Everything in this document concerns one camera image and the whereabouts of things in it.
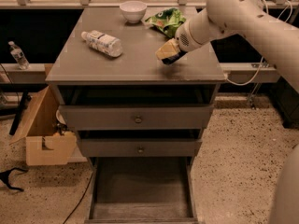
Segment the water bottle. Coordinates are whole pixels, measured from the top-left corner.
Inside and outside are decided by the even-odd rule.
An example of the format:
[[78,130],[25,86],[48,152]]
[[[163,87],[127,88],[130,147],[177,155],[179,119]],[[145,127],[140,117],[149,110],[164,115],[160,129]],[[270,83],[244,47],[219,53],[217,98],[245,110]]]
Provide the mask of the water bottle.
[[10,54],[19,64],[21,70],[26,70],[29,67],[29,63],[22,52],[21,48],[16,45],[13,41],[9,41],[8,44],[10,45]]
[[111,57],[118,57],[122,54],[121,41],[116,37],[94,30],[89,33],[82,32],[81,36],[90,48],[99,50]]

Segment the small white bowl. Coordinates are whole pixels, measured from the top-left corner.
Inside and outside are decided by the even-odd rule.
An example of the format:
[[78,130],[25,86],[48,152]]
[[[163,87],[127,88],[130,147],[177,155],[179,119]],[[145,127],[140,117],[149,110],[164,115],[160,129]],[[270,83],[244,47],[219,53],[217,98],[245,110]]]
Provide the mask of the small white bowl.
[[146,14],[147,5],[140,1],[128,1],[120,4],[121,14],[130,23],[138,23]]

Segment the gray tabletop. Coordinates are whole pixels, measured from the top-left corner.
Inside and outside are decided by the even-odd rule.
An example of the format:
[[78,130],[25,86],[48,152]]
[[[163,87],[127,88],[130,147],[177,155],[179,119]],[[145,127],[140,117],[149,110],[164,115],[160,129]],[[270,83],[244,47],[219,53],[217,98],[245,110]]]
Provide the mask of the gray tabletop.
[[[148,7],[146,19],[167,7]],[[180,7],[188,19],[194,7]],[[110,83],[110,82],[223,82],[223,71],[208,43],[189,52],[171,65],[156,56],[156,50],[168,39],[146,22],[126,22],[118,7],[88,7],[82,12],[71,36],[64,45],[46,81],[49,84]],[[97,30],[121,40],[123,54],[110,58],[89,48],[81,32]]]

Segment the floor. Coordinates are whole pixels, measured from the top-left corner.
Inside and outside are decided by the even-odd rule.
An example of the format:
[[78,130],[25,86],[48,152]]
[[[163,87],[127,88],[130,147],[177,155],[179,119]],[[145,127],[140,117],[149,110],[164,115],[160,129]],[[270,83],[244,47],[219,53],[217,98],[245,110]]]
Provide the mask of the floor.
[[[267,96],[251,109],[244,94],[219,96],[203,145],[192,167],[198,219],[206,224],[264,224],[270,212],[278,174],[299,129],[284,129]],[[25,167],[24,141],[9,144],[12,118],[0,120],[0,170]],[[64,223],[78,204],[91,178],[86,162],[65,166],[29,167],[12,173],[10,183],[25,192],[9,190],[0,182],[1,223]],[[89,190],[65,222],[83,223]]]

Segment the round metal knob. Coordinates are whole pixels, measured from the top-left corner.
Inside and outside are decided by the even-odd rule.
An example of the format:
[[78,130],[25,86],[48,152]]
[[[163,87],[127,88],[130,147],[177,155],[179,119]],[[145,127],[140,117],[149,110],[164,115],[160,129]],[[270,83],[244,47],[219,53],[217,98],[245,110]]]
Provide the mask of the round metal knob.
[[136,116],[135,117],[135,123],[141,123],[142,122],[142,117],[141,116]]
[[143,147],[139,147],[138,148],[138,153],[144,153],[144,148]]

